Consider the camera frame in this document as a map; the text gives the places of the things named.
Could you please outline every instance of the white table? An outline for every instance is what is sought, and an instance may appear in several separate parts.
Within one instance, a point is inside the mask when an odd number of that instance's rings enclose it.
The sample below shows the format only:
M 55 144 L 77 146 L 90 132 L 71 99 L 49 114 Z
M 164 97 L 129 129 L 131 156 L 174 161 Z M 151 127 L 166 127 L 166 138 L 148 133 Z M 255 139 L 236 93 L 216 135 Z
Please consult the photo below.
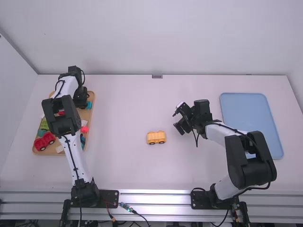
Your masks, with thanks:
M 38 76 L 0 175 L 0 199 L 7 202 L 0 207 L 0 218 L 9 213 L 22 218 L 20 214 L 26 211 L 36 219 L 38 214 L 59 219 L 63 198 L 69 197 L 71 176 L 65 157 L 31 152 L 43 115 L 41 101 L 56 81 L 55 75 Z M 145 204 L 138 209 L 150 215 L 150 220 L 220 221 L 225 214 L 189 207 L 188 193 L 193 187 L 208 189 L 227 174 L 226 154 L 212 141 L 200 139 L 196 148 L 192 134 L 181 136 L 172 126 L 180 118 L 172 117 L 176 104 L 183 100 L 193 105 L 194 100 L 208 99 L 213 118 L 221 120 L 221 93 L 265 94 L 285 155 L 275 160 L 277 180 L 270 189 L 248 192 L 242 200 L 248 202 L 252 221 L 273 221 L 282 215 L 280 222 L 303 222 L 303 115 L 286 76 L 164 75 L 152 79 L 151 75 L 89 75 L 85 86 L 96 96 L 85 151 L 89 169 L 99 188 L 120 189 L 125 193 L 120 201 Z M 167 143 L 148 146 L 146 133 L 158 130 L 166 132 Z M 17 202 L 38 204 L 32 204 L 31 210 L 14 206 Z M 55 204 L 44 204 L 43 210 L 41 202 Z M 73 212 L 78 218 L 78 209 Z M 120 219 L 133 218 L 120 209 L 113 212 Z M 87 218 L 107 217 L 103 209 L 88 209 Z

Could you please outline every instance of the yellow toy car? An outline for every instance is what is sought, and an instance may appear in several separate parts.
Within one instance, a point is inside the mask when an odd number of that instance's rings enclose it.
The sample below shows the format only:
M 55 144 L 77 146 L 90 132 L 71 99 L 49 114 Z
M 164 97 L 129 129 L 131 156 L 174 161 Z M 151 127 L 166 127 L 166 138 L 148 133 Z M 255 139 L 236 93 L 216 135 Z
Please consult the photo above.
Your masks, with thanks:
M 157 131 L 157 132 L 150 131 L 147 134 L 147 143 L 150 145 L 154 145 L 155 143 L 162 144 L 165 142 L 166 142 L 165 131 Z

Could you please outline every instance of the robotic arm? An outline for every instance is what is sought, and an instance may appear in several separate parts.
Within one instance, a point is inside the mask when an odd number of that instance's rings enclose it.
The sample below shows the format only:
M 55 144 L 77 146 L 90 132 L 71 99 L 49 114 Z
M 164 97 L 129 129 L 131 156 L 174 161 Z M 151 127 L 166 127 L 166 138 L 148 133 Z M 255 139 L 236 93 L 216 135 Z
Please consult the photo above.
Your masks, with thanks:
M 87 88 L 83 86 L 81 69 L 76 66 L 60 74 L 55 93 L 42 101 L 49 130 L 59 138 L 72 175 L 71 199 L 75 205 L 94 206 L 99 190 L 87 167 L 80 142 L 81 119 L 77 108 L 87 106 Z
M 208 100 L 196 100 L 193 107 L 185 102 L 177 105 L 173 116 L 180 113 L 181 120 L 174 124 L 181 135 L 196 129 L 198 136 L 217 142 L 226 149 L 228 175 L 205 192 L 213 208 L 227 202 L 253 185 L 263 185 L 276 179 L 276 167 L 264 135 L 259 131 L 245 132 L 233 129 L 219 120 L 213 120 Z M 246 158 L 246 153 L 255 158 Z

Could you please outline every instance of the black cable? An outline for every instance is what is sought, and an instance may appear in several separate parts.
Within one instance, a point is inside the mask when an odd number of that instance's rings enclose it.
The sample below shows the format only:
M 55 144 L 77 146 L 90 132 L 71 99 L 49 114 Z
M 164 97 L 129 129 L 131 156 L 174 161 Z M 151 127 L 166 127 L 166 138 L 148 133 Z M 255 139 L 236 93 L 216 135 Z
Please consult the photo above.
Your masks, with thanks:
M 29 222 L 23 223 L 22 225 L 19 225 L 19 226 L 16 226 L 16 227 L 21 227 L 21 226 L 29 226 L 29 227 L 31 227 L 32 225 L 33 225 L 34 227 L 39 227 L 39 225 L 38 225 L 38 220 L 37 220 L 37 222 L 35 222 L 35 220 L 34 220 L 34 221 L 29 220 Z
M 74 171 L 76 172 L 77 180 L 79 181 L 79 175 L 78 175 L 78 171 L 77 171 L 78 169 L 76 168 L 74 158 L 72 157 L 70 143 L 69 143 L 68 139 L 66 138 L 66 136 L 64 136 L 64 135 L 62 135 L 62 136 L 65 138 L 65 142 L 67 143 L 68 150 L 69 150 L 70 155 L 71 155 L 71 161 L 72 161 L 72 164 L 73 164 L 73 166 L 74 166 Z M 78 189 L 78 198 L 79 198 L 79 208 L 80 208 L 80 224 L 81 224 L 81 221 L 82 221 L 82 207 L 81 207 L 81 195 L 80 195 L 80 188 Z
M 194 188 L 194 189 L 193 189 L 193 190 L 191 190 L 191 191 L 193 192 L 194 190 L 201 190 L 201 191 L 206 192 L 206 190 L 205 190 L 204 188 Z
M 192 129 L 191 131 L 193 132 L 193 135 L 194 135 L 194 138 L 195 138 L 196 147 L 198 147 L 198 138 L 199 138 L 199 134 L 198 134 L 198 137 L 196 138 L 196 134 L 195 134 L 194 130 Z
M 124 225 L 126 222 L 127 222 L 127 221 L 124 221 L 124 222 L 121 222 L 121 223 L 118 222 L 118 225 L 119 225 L 119 226 Z
M 221 225 L 223 224 L 223 222 L 225 221 L 225 219 L 227 218 L 228 211 L 229 211 L 229 210 L 226 211 L 226 215 L 225 215 L 225 217 L 223 218 L 223 221 L 222 221 L 219 225 L 215 225 L 213 222 L 211 222 L 211 224 L 212 224 L 213 226 L 215 226 L 215 227 L 221 226 Z
M 253 190 L 253 189 L 254 189 L 254 190 L 266 190 L 266 189 L 268 189 L 269 187 L 270 187 L 270 182 L 268 182 L 268 183 L 267 183 L 267 186 L 264 187 L 264 188 L 250 187 L 250 188 L 247 188 L 247 189 L 245 189 L 244 191 L 242 191 L 242 192 L 240 192 L 240 193 L 234 195 L 234 197 L 237 197 L 237 196 L 239 196 L 239 195 L 242 195 L 243 193 L 245 193 L 245 192 L 247 192 L 247 191 L 250 191 L 250 190 Z
M 146 219 L 145 217 L 143 217 L 141 214 L 139 214 L 137 211 L 133 210 L 132 213 L 133 213 L 133 214 L 137 214 L 137 215 L 139 215 L 141 218 L 143 218 L 143 219 L 146 221 L 148 227 L 151 226 L 151 225 L 148 223 L 147 219 Z
M 201 190 L 201 191 L 206 192 L 206 190 L 205 190 L 204 188 L 194 188 L 193 190 L 191 190 L 190 194 L 191 194 L 194 190 Z
M 83 73 L 83 83 L 82 83 L 82 85 L 83 85 L 85 82 L 85 73 L 83 72 L 83 70 L 81 70 L 81 72 Z
M 137 215 L 139 215 L 141 218 L 143 218 L 143 219 L 146 221 L 148 227 L 151 226 L 151 225 L 148 223 L 148 221 L 146 220 L 145 217 L 143 217 L 141 214 L 138 214 L 138 213 L 137 213 Z
M 134 221 L 134 223 L 135 223 L 138 227 L 142 227 L 142 226 L 140 226 L 137 222 Z
M 59 92 L 55 95 L 55 97 L 53 98 L 53 100 L 54 100 L 55 98 L 57 98 L 59 94 L 61 94 L 61 91 L 62 91 L 63 85 L 64 85 L 64 83 L 65 83 L 65 80 L 60 79 L 60 80 L 57 81 L 57 83 L 56 83 L 56 85 L 55 85 L 55 91 L 57 90 L 57 84 L 58 84 L 59 82 L 62 82 L 62 85 L 61 85 L 61 87 L 60 87 Z

